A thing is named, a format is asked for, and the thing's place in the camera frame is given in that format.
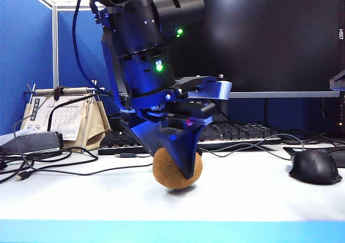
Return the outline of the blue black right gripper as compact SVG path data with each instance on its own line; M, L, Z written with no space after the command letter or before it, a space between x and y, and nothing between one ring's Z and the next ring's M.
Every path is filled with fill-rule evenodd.
M345 91L345 70L329 80L329 88L333 91Z

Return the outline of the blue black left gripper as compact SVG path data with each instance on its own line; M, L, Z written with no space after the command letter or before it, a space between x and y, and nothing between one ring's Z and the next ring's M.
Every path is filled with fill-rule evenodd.
M163 146L190 179L204 125L217 112L212 100L227 100L232 84L212 76L136 74L125 77L125 85L128 98L121 125L152 156Z

